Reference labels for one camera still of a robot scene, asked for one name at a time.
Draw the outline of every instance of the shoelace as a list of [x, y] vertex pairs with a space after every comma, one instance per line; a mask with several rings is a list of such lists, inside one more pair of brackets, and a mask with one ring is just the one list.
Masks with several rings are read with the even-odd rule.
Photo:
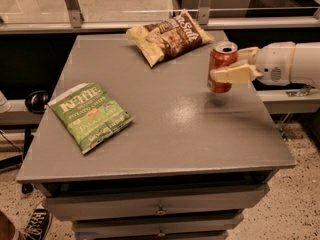
[[45, 218], [43, 215], [45, 215], [45, 213], [34, 214], [34, 216], [31, 217], [28, 227], [23, 231], [25, 237], [37, 240], [37, 238], [34, 238], [33, 236], [41, 236], [42, 229], [39, 226]]

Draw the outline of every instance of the shoe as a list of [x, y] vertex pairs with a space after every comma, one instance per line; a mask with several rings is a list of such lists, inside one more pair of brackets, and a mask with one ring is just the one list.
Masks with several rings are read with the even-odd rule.
[[43, 240], [51, 226], [52, 215], [42, 205], [34, 210], [30, 221], [22, 231], [25, 240]]

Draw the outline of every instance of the drawer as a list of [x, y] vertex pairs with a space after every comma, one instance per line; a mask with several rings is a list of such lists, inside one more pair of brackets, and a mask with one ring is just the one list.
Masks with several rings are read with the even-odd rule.
[[249, 185], [197, 190], [47, 198], [44, 201], [44, 206], [57, 219], [62, 221], [166, 216], [251, 208], [268, 191], [268, 185]]
[[180, 233], [180, 234], [170, 234], [170, 235], [148, 235], [148, 236], [129, 236], [129, 237], [116, 237], [116, 238], [88, 238], [81, 235], [76, 235], [76, 239], [106, 239], [106, 240], [225, 240], [228, 236], [227, 231], [210, 231], [210, 232], [200, 232], [200, 233]]
[[111, 219], [74, 222], [73, 231], [80, 240], [133, 236], [165, 237], [182, 233], [225, 231], [233, 229], [242, 219], [243, 216], [240, 213]]

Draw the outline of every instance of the drawer knob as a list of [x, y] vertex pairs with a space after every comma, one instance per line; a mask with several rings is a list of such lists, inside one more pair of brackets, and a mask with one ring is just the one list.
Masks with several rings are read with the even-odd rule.
[[156, 214], [157, 214], [158, 216], [163, 216], [163, 215], [166, 215], [167, 212], [166, 212], [165, 210], [163, 210], [163, 208], [162, 208], [161, 205], [159, 205], [159, 210], [156, 211]]
[[165, 237], [166, 234], [162, 231], [162, 229], [160, 229], [160, 232], [157, 235], [158, 237]]

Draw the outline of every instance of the table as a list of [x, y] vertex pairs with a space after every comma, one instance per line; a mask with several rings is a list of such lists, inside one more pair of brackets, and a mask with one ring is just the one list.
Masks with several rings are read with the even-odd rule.
[[98, 82], [135, 120], [84, 156], [47, 109], [17, 181], [77, 239], [225, 239], [295, 161], [252, 85], [208, 91], [212, 47], [150, 69], [124, 34], [78, 36], [53, 96]]

